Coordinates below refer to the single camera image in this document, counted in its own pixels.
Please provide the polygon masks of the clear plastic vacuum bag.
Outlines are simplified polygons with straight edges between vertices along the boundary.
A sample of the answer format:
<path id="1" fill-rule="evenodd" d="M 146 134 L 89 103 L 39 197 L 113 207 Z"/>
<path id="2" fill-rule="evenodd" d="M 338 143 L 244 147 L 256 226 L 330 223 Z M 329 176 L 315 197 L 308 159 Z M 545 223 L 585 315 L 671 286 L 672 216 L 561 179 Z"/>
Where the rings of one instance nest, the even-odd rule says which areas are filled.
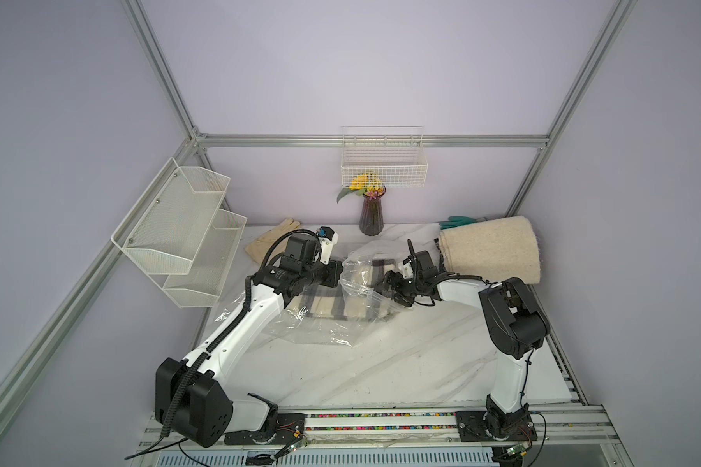
<path id="1" fill-rule="evenodd" d="M 374 324 L 387 322 L 406 307 L 374 290 L 388 272 L 398 272 L 407 247 L 377 239 L 364 245 L 338 244 L 343 261 L 337 287 L 313 285 L 292 299 L 264 332 L 294 344 L 353 346 Z"/>

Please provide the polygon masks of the cream fuzzy scarf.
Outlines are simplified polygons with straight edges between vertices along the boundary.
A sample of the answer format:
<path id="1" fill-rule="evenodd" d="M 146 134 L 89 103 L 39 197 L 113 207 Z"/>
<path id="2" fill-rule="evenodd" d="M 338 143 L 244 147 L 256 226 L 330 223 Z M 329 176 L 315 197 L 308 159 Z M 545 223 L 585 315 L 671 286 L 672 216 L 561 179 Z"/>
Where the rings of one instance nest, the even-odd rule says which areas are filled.
<path id="1" fill-rule="evenodd" d="M 508 217 L 444 230 L 439 236 L 448 272 L 480 276 L 490 282 L 517 277 L 541 282 L 541 256 L 532 223 Z"/>

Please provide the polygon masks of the cream navy striped scarf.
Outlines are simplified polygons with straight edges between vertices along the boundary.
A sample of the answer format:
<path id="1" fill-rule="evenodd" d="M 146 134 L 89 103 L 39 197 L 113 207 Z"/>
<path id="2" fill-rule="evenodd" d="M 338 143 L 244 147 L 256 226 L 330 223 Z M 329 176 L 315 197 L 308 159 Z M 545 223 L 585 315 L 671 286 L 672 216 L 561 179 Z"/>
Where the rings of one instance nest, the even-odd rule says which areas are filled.
<path id="1" fill-rule="evenodd" d="M 387 272 L 397 272 L 395 260 L 346 260 L 337 288 L 313 285 L 294 298 L 287 310 L 297 318 L 346 321 L 389 320 L 399 305 L 374 290 Z"/>

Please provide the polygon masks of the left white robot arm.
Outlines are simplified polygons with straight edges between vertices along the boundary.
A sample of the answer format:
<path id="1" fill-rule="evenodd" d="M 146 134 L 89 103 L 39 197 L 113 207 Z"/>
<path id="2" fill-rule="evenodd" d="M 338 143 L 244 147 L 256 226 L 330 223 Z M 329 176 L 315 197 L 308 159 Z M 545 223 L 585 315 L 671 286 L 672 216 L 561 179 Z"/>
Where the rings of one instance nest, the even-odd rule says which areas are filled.
<path id="1" fill-rule="evenodd" d="M 245 278 L 243 301 L 199 346 L 180 360 L 167 358 L 155 375 L 159 438 L 138 452 L 150 455 L 177 433 L 203 448 L 226 433 L 267 438 L 277 430 L 278 407 L 257 394 L 230 398 L 233 369 L 262 330 L 310 286 L 335 288 L 343 265 L 332 257 L 339 236 L 331 227 L 283 233 L 268 247 L 260 266 Z"/>

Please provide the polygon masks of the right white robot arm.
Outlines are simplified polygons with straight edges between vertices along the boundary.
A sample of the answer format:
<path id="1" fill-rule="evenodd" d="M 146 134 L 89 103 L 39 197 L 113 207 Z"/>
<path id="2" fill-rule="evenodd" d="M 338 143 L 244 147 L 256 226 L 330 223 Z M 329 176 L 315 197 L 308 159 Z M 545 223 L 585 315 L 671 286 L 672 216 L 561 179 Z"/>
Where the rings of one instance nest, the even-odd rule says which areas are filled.
<path id="1" fill-rule="evenodd" d="M 474 274 L 446 272 L 430 253 L 407 242 L 409 256 L 397 272 L 387 272 L 374 291 L 403 307 L 418 299 L 468 305 L 482 311 L 488 335 L 498 350 L 497 373 L 486 397 L 486 410 L 477 423 L 478 436 L 504 441 L 532 421 L 526 389 L 534 353 L 550 333 L 550 323 L 537 299 L 517 277 L 492 282 Z"/>

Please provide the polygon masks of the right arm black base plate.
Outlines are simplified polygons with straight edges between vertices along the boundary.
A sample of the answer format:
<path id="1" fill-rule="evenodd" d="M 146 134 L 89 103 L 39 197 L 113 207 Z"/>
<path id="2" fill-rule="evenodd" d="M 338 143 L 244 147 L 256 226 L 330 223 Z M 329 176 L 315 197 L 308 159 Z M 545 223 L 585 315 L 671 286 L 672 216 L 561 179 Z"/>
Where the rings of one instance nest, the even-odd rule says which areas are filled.
<path id="1" fill-rule="evenodd" d="M 462 442 L 534 442 L 537 441 L 528 410 L 502 414 L 499 410 L 459 411 L 456 425 Z"/>

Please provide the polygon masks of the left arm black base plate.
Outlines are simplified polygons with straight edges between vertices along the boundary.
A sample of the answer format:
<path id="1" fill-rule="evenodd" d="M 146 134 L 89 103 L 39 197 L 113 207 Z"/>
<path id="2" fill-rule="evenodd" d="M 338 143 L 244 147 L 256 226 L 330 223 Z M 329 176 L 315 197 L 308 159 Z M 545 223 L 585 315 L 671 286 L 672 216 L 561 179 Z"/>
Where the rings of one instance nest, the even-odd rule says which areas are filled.
<path id="1" fill-rule="evenodd" d="M 227 432 L 226 446 L 283 446 L 296 439 L 296 433 L 305 430 L 307 416 L 301 413 L 276 413 L 256 431 Z"/>

